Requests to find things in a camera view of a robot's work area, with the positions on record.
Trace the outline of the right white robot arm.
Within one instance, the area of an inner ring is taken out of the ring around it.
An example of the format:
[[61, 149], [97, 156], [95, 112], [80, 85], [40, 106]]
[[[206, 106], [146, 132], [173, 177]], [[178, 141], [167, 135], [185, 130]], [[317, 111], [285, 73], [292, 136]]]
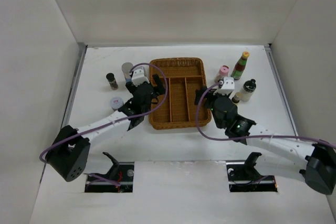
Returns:
[[335, 188], [335, 145], [327, 141], [293, 135], [278, 135], [255, 121], [238, 114], [238, 107], [215, 85], [195, 92], [195, 105], [210, 109], [216, 127], [225, 131], [225, 138], [212, 141], [233, 141], [273, 153], [251, 153], [243, 165], [244, 175], [251, 180], [262, 176], [280, 176], [306, 183], [314, 191], [331, 195]]

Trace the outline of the small brown-capped yellow bottle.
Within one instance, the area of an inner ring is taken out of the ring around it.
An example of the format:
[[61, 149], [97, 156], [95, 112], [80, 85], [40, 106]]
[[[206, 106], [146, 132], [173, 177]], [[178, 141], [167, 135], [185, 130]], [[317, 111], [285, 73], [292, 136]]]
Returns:
[[238, 104], [242, 100], [242, 94], [240, 92], [236, 92], [232, 97], [232, 102], [234, 104]]

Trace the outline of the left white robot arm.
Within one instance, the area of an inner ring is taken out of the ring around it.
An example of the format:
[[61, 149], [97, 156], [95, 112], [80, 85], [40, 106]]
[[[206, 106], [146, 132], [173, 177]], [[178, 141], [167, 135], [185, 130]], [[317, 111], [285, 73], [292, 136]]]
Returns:
[[66, 182], [75, 180], [84, 173], [90, 146], [103, 142], [111, 137], [119, 138], [124, 133], [137, 127], [143, 122], [144, 117], [153, 111], [151, 106], [159, 102], [160, 95], [167, 95], [163, 81], [158, 74], [152, 76], [155, 85], [144, 81], [138, 86], [133, 82], [126, 87], [133, 95], [121, 108], [110, 116], [90, 125], [74, 128], [64, 126], [52, 146], [41, 154], [41, 160], [49, 164]]

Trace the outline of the short jar white red lid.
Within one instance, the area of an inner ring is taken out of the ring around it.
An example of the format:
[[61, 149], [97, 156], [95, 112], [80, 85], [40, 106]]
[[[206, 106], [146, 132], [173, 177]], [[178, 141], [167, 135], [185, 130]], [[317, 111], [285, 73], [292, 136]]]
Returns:
[[111, 108], [116, 111], [124, 105], [123, 99], [121, 97], [113, 97], [110, 100]]

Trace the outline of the red sauce bottle yellow cap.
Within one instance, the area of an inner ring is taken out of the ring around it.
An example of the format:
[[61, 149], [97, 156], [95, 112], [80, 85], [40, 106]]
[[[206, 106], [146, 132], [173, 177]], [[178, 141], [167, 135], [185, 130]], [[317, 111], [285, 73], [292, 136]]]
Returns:
[[246, 67], [246, 63], [249, 57], [249, 52], [244, 51], [241, 55], [241, 57], [239, 58], [239, 60], [236, 62], [233, 71], [231, 73], [231, 77], [234, 80], [239, 80], [245, 70]]

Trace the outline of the small black-capped spice bottle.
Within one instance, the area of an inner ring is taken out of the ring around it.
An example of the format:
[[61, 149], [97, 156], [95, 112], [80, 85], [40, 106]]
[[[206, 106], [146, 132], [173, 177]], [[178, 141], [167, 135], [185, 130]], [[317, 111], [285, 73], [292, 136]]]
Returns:
[[117, 84], [117, 81], [116, 81], [113, 73], [107, 73], [106, 79], [107, 79], [107, 81], [108, 81], [112, 90], [117, 90], [118, 89], [119, 86]]

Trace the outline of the tall jar silver lid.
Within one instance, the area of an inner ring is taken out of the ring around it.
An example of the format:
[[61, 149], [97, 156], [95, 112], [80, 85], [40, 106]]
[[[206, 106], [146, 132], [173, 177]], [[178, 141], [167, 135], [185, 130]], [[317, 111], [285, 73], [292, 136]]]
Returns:
[[121, 66], [121, 70], [123, 72], [124, 78], [126, 82], [131, 82], [131, 69], [133, 68], [133, 64], [130, 62], [125, 62]]

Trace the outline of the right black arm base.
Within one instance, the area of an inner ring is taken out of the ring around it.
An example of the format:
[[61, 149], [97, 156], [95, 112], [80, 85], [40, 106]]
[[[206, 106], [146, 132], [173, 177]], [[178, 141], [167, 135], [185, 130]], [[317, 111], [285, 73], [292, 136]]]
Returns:
[[274, 176], [262, 176], [255, 169], [261, 153], [252, 152], [244, 161], [226, 163], [228, 186], [231, 193], [274, 192], [277, 184]]

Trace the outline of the white bottle black cap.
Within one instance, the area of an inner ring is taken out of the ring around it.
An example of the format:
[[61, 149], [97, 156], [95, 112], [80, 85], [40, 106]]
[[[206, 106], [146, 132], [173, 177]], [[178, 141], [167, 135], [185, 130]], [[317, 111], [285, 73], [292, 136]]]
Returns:
[[255, 79], [247, 80], [240, 90], [241, 95], [240, 100], [244, 102], [249, 101], [255, 90], [256, 90], [256, 80]]

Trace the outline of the pink-capped spice jar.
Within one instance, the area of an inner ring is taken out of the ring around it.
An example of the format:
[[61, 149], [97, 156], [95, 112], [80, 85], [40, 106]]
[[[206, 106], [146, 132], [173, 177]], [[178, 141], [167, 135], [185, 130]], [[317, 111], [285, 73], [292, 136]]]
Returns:
[[215, 81], [219, 82], [220, 80], [223, 80], [223, 78], [227, 77], [228, 74], [229, 74], [229, 67], [226, 65], [221, 66], [215, 78]]

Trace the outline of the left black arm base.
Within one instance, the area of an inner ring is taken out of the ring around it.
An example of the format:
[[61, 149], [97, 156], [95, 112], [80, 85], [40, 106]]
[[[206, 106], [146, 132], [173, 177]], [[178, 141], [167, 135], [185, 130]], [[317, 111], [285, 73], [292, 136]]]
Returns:
[[103, 152], [112, 163], [110, 169], [103, 174], [88, 176], [86, 193], [132, 193], [135, 172], [134, 162], [118, 162], [112, 155]]

